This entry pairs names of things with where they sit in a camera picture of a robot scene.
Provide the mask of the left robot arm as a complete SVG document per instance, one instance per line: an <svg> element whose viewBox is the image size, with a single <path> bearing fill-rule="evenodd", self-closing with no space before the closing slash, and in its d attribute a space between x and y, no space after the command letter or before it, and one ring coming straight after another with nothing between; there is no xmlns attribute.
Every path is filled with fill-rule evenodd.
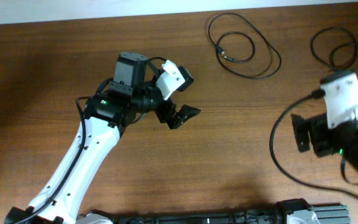
<svg viewBox="0 0 358 224"><path fill-rule="evenodd" d="M121 52L114 76L103 81L92 96L78 106L80 126L56 171L25 210L12 207L5 223L107 223L108 218L80 218L79 209L90 183L126 128L148 112L154 112L170 129L179 128L200 110L180 109L171 100L193 82L189 70L164 59L160 68L151 58Z"/></svg>

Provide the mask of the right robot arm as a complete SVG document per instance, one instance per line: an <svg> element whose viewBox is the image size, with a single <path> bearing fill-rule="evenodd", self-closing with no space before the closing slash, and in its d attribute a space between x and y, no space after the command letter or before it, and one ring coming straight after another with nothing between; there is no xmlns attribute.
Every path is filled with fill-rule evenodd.
<svg viewBox="0 0 358 224"><path fill-rule="evenodd" d="M358 171L358 121L346 121L329 129L327 114L304 119L292 114L291 121L300 152L312 149L318 157L340 153Z"/></svg>

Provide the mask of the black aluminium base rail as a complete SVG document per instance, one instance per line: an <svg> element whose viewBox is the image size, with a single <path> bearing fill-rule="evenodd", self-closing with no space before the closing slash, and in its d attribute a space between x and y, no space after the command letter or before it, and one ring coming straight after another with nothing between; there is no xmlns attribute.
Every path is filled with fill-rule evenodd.
<svg viewBox="0 0 358 224"><path fill-rule="evenodd" d="M346 205L311 205L303 198L284 200L266 208L239 212L192 215L113 215L93 210L77 219L76 224L350 224Z"/></svg>

